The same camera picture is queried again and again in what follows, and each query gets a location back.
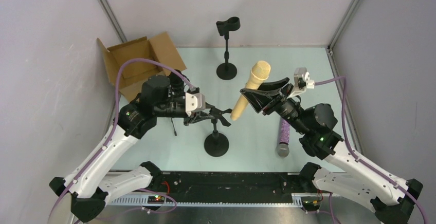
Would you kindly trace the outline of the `beige microphone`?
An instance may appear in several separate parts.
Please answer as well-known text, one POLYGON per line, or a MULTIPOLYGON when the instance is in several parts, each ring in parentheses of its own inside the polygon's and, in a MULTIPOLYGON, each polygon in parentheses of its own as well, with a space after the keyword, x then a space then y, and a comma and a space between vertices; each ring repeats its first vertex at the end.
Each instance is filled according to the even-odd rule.
MULTIPOLYGON (((270 74, 271 66, 267 61, 257 61, 250 69, 248 80, 244 89, 257 90, 264 83, 270 74)), ((248 105, 248 100, 242 94, 238 98, 231 112, 232 121, 236 121, 248 105)))

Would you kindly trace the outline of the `black tripod shock mount stand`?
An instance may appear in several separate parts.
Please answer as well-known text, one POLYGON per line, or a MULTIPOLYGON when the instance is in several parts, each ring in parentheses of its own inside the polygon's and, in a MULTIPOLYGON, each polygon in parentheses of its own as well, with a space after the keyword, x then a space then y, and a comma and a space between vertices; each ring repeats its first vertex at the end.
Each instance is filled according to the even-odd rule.
POLYGON ((175 128, 175 124, 174 124, 174 120, 173 120, 173 118, 170 118, 170 121, 171 121, 171 124, 172 124, 172 128, 173 128, 174 136, 177 136, 177 130, 176 130, 176 128, 175 128))

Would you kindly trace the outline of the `black round-base clamp stand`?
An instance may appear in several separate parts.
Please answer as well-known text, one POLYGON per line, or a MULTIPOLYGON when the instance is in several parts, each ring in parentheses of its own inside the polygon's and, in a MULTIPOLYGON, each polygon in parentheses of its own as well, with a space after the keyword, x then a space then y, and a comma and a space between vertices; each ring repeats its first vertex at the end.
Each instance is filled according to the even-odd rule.
POLYGON ((232 109, 230 108, 226 110, 211 108, 209 112, 209 115, 212 117, 213 131, 206 137, 204 149, 212 157, 223 156, 229 149, 228 138, 217 130, 217 123, 220 121, 223 126, 230 127, 231 123, 223 117, 223 114, 230 114, 231 112, 232 109))

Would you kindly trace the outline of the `black round-base clip stand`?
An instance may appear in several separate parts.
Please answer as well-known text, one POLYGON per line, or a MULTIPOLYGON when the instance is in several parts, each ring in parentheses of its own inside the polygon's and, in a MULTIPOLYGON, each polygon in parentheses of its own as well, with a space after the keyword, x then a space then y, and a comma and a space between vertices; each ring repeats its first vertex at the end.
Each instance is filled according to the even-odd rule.
POLYGON ((217 76, 222 80, 231 80, 237 75, 237 68, 234 64, 229 62, 229 34, 240 29, 240 18, 237 16, 230 17, 225 21, 217 21, 216 27, 220 36, 225 40, 225 62, 220 64, 216 69, 217 76))

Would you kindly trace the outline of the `purple glitter microphone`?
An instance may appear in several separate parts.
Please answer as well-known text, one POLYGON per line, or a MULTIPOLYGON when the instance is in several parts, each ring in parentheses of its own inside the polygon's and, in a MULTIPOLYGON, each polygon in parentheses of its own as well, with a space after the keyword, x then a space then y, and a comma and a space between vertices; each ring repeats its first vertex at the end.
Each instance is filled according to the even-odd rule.
POLYGON ((290 125, 281 118, 279 123, 278 143, 276 146, 276 152, 279 157, 285 158, 289 155, 289 135, 290 125))

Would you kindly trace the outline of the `brown cardboard box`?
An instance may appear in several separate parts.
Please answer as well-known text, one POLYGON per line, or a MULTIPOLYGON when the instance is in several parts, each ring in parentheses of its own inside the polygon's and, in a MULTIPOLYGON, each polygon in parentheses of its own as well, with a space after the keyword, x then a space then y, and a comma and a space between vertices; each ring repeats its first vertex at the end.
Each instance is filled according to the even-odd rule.
MULTIPOLYGON (((122 64, 131 59, 144 58, 162 63, 175 70, 187 69, 166 31, 152 38, 144 36, 108 48, 100 39, 97 39, 97 44, 102 52, 108 80, 112 85, 116 84, 122 64)), ((151 63, 130 63, 123 69, 119 81, 119 92, 128 101, 132 101, 141 92, 143 83, 157 74, 168 76, 170 71, 151 63)))

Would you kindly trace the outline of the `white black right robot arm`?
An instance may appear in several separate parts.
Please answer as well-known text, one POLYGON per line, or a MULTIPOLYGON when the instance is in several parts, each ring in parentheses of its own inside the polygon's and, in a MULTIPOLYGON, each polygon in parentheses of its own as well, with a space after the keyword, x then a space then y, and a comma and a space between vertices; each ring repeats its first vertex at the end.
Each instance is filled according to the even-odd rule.
POLYGON ((311 157, 326 161, 350 175, 337 178, 319 165, 309 165, 309 179, 321 190, 336 193, 369 209, 382 223, 407 223, 414 208, 424 214, 418 198, 423 185, 416 179, 397 177, 353 149, 346 134, 334 131, 337 119, 329 104, 302 108, 294 100, 300 92, 314 88, 310 79, 288 78, 275 82, 250 77, 241 96, 257 113, 277 113, 296 132, 311 157))

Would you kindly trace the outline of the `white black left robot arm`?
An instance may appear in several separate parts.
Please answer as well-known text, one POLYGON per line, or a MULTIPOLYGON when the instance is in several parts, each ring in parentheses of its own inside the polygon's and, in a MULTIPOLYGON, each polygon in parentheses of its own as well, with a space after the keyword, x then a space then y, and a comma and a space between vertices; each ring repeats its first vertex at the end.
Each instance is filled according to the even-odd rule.
POLYGON ((70 175, 55 177, 50 182, 50 188, 61 200, 67 201, 66 210, 78 221, 89 222, 112 200, 158 184, 162 172, 149 161, 112 179, 106 179, 106 174, 130 147, 156 126, 159 117, 182 118, 184 125, 219 120, 224 126, 230 126, 224 112, 208 104, 198 88, 174 91, 169 77, 150 77, 137 97, 120 110, 114 124, 87 159, 70 175))

